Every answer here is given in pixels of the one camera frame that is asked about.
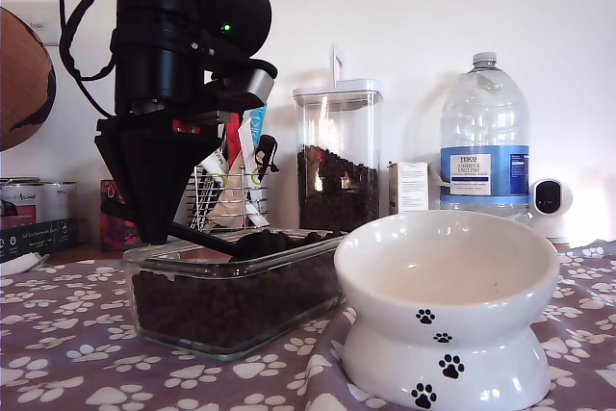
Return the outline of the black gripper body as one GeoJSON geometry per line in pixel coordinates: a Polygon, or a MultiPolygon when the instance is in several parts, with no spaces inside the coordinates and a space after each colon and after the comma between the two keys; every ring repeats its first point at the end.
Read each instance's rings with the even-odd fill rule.
{"type": "Polygon", "coordinates": [[[204,136],[231,120],[224,82],[204,81],[192,64],[116,64],[115,113],[97,121],[99,136],[131,131],[154,136],[204,136]]]}

